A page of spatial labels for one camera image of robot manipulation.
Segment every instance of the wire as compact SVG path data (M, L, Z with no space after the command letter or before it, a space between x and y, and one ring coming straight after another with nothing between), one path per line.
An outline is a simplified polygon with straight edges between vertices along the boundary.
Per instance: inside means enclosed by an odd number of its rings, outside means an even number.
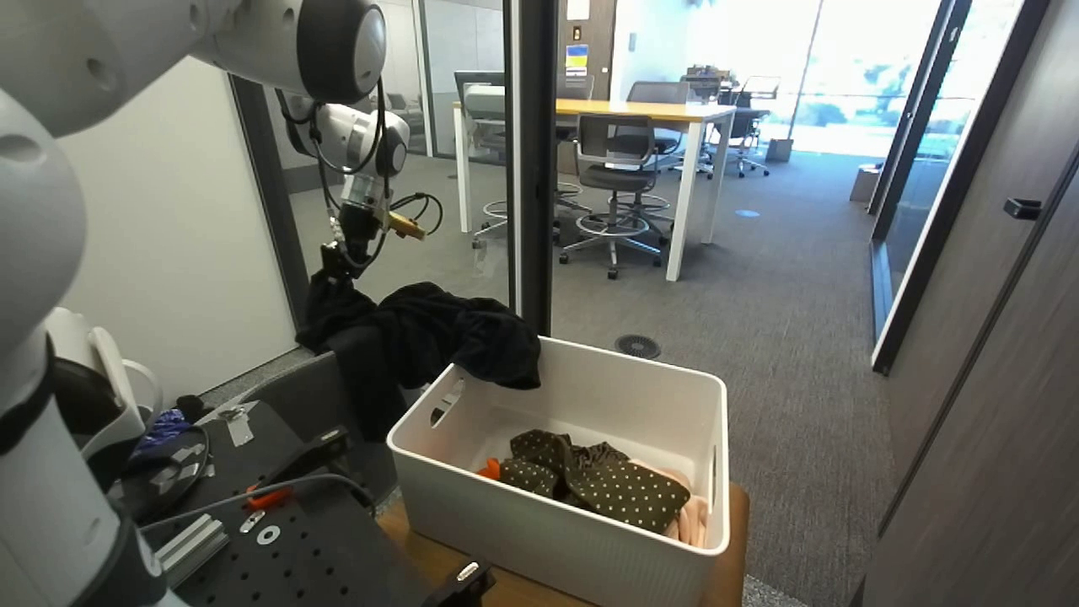
M326 206L331 217L336 217L341 214L341 200L331 192L326 162L323 158L313 158L313 162L316 162L316 184L323 188L323 206Z
M364 487L359 487L354 479L336 477L336 473L313 473L313 477L299 477L299 479L260 487L260 488L253 488L253 493L227 496L227 501L206 504L206 507L199 507L199 508L186 508L186 514L178 514L178 515L168 515L168 521L155 521L155 522L140 526L140 529L141 529L141 532L152 532L152 529L162 529L162 526L174 526L174 522L182 522L182 521L197 521L197 515L202 515L202 514L209 514L209 508L223 508L223 507L234 507L234 504L247 504L247 501L253 501L253 496L268 496L268 493L279 493L279 488L299 488L299 487L316 487L316 484L341 484L341 487L347 487L347 488L362 501L362 507L373 514L373 501L370 501L370 493L368 493Z
M362 158L359 174L370 165L370 158L378 156L381 140L383 140L383 91L381 91L381 79L378 79L378 85L373 85L373 95L378 95L373 142L370 142L368 156Z

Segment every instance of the white wall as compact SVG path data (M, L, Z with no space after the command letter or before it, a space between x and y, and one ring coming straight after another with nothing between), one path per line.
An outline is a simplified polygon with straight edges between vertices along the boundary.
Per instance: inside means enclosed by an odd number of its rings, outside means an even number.
M633 81L677 81L693 66L688 32L698 14L686 0L619 0L609 97L628 97Z
M108 328L168 398L294 349L227 75L186 60L61 147L92 223L64 303Z

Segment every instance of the black door frame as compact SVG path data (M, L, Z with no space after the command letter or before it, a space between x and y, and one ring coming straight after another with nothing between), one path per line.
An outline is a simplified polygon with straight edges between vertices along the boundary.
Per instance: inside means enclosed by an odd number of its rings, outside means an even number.
M510 79L510 308L528 322L534 330L549 333L549 284L554 284L554 68L557 68L557 14L548 5L501 0L506 33L506 79ZM287 289L294 328L305 324L307 308L307 268L299 250L299 231L294 221L289 188L278 156L271 104L260 85L228 79L234 104L241 113L249 165L260 186L268 231L273 241L279 281Z
M920 295L894 295L894 278L891 278L891 258L887 258L887 233L896 221L903 186L911 180L918 147L931 126L933 100L941 95L945 75L952 68L956 48L960 41L965 21L972 14L972 0L941 0L933 26L927 33L924 53L918 60L918 75L903 104L902 129L891 142L879 186L873 188L870 214L876 214L873 223L873 258L870 258L870 289L873 289L873 372L887 376L907 324L894 324L894 308L896 299L903 303L907 296Z
M924 241L920 241L920 250L913 252L911 268L907 268L907 281L903 281L903 289L894 296L891 295L891 261L887 261L887 231L891 231L891 221L894 221L894 211L887 217L887 223L876 223L873 225L873 236L879 236L873 244L873 261L870 261L870 269L873 269L873 322L876 322L876 349L873 349L873 372L887 376L891 363L896 360L896 351L907 338L907 328L920 308L920 296L938 269L938 261L941 261L941 250L952 236L952 225L960 214L960 203L967 200L972 192L972 184L978 175L978 165L987 153L987 142L1003 123L1003 113L1013 97L1013 89L1017 81L1017 71L1021 71L1021 60L1039 33L1039 25L1048 12L1048 0L1024 0L1015 14L1015 25L1013 25L1013 33L1003 48L1003 58L998 58L998 68L985 89L985 97L975 113L975 123L967 129L967 140L960 147L960 153L956 156L956 168L947 175L947 184L941 186L941 200L938 200L938 211L931 217L931 223L924 225Z

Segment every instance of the wooden tabletop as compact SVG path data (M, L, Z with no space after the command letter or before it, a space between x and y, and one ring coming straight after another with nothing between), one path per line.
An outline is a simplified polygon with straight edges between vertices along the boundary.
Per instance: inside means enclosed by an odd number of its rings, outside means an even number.
M378 526L431 587L445 583L453 575L459 575L465 567L463 553L408 529L408 515L405 515L403 501L391 501L378 514ZM733 487L733 544L720 557L720 567L705 587L705 597L702 597L705 607L742 607L744 532L748 532L748 496L742 487ZM540 587L526 578L506 575L506 569L495 569L495 587L482 597L482 603L491 603L491 607L501 607L501 603L506 607L581 607L581 602L573 602L554 587Z
M734 104L645 104L645 100L557 97L557 114L645 114L654 123L715 123L733 113Z

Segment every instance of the storage bin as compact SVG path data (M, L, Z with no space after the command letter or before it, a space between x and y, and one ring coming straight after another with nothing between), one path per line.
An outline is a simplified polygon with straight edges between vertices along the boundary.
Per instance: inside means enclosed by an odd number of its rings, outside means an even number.
M450 369L391 430L414 532L595 603L698 603L727 548L727 404L715 376L542 338L536 390ZM482 479L528 430L609 443L711 507L705 548Z
M861 165L849 186L849 203L867 206L873 200L876 180L879 180L879 165L873 162Z

